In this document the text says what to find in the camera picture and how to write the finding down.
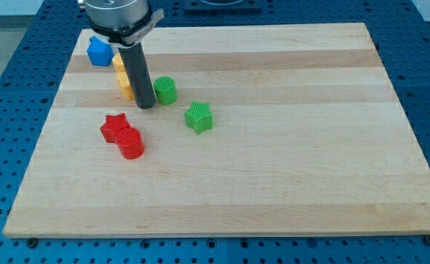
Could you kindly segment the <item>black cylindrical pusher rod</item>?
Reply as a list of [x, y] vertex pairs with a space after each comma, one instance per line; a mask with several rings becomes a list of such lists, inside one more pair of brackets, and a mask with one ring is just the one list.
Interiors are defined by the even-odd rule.
[[119, 48], [119, 53], [126, 70], [128, 80], [137, 107], [150, 109], [156, 104], [155, 92], [149, 76], [142, 44], [130, 48]]

